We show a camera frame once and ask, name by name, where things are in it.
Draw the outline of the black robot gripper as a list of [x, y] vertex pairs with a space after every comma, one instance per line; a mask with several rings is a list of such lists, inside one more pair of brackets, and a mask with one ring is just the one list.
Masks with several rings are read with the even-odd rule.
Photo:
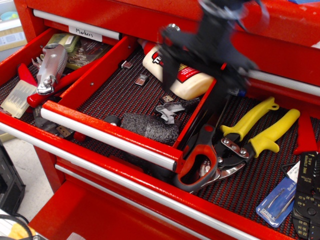
[[163, 61], [162, 86], [168, 92], [184, 64], [216, 79], [213, 87], [213, 116], [225, 108], [229, 91], [246, 90], [247, 80], [238, 72], [257, 65], [231, 43], [234, 21], [204, 12], [197, 33], [163, 30], [160, 57]]

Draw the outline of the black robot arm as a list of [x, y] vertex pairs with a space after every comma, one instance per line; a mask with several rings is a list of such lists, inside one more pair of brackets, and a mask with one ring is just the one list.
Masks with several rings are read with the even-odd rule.
[[235, 25], [243, 26], [244, 0], [201, 0], [202, 18], [196, 33], [164, 29], [160, 47], [163, 62], [162, 87], [168, 91], [174, 84], [180, 64], [216, 79], [213, 93], [209, 95], [207, 110], [216, 112], [230, 90], [248, 88], [248, 80], [239, 69], [246, 72], [257, 65], [240, 53], [232, 44]]

